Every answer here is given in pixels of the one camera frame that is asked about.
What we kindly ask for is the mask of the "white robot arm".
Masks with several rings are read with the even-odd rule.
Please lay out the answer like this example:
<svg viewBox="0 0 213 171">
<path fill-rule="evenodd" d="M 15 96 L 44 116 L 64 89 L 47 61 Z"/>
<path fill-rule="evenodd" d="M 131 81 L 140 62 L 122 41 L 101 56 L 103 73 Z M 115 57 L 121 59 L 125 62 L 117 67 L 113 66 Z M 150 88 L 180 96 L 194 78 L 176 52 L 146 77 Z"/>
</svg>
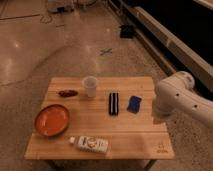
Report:
<svg viewBox="0 0 213 171">
<path fill-rule="evenodd" d="M 158 117 L 167 117 L 174 109 L 178 109 L 213 129 L 213 101 L 192 92 L 194 86 L 193 76 L 185 71 L 159 81 L 154 88 L 154 113 Z"/>
</svg>

